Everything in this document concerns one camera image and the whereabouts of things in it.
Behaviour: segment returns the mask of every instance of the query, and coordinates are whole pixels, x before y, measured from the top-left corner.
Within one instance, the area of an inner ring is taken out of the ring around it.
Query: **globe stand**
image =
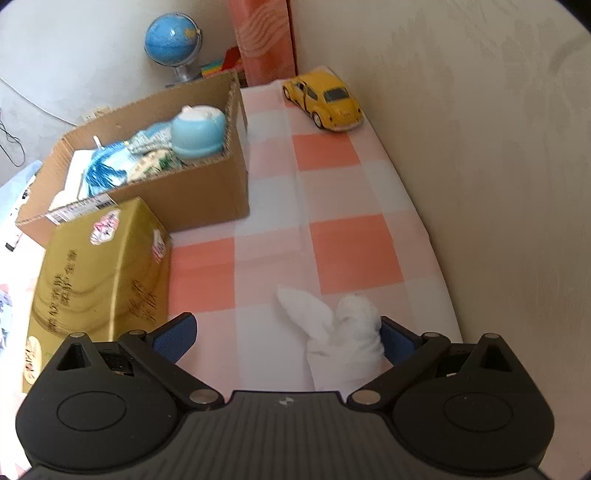
[[[180,67],[174,67],[174,77],[172,83],[167,83],[166,88],[174,87],[179,83],[192,82],[193,80],[199,80],[203,78],[201,71],[197,73],[191,73],[190,65],[181,65]]]
[[[189,65],[181,65],[174,67],[174,82],[183,83],[190,82],[195,79],[195,75],[192,75],[189,71]]]

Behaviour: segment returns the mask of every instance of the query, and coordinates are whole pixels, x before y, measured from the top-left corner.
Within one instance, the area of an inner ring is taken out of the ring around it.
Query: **toy car wheel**
[[[322,125],[322,119],[320,118],[320,115],[318,115],[316,112],[314,112],[314,114],[312,115],[312,119],[314,120],[314,123],[318,128],[324,128],[324,125]]]

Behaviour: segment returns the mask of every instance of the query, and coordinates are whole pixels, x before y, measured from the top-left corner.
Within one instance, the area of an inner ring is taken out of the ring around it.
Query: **yellow toy car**
[[[284,82],[283,95],[312,117],[318,128],[349,130],[361,124],[363,112],[345,84],[316,70]]]

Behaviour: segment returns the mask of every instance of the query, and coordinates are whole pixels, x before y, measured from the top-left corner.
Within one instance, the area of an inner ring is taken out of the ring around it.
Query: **barcode label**
[[[69,222],[74,218],[81,217],[82,215],[86,215],[87,213],[96,212],[97,210],[111,207],[113,205],[117,205],[113,199],[106,193],[101,193],[91,199],[82,200],[73,205],[67,205],[54,210],[53,212],[49,212],[46,214],[46,217],[56,225],[59,225],[61,223]]]

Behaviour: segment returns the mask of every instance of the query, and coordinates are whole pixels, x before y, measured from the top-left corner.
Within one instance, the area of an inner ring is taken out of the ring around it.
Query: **open cardboard box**
[[[142,198],[169,232],[246,217],[246,115],[238,77],[234,70],[228,70],[162,90],[68,132],[37,173],[28,202],[18,215],[17,227],[46,246],[56,227],[47,210],[64,187],[74,151],[96,148],[93,136],[102,145],[127,140],[156,122],[172,119],[184,105],[212,105],[226,114],[222,153],[200,159],[198,165],[164,172],[106,193],[115,203]],[[75,217],[112,205],[105,203],[104,198],[96,196],[57,210],[64,209],[67,216]]]

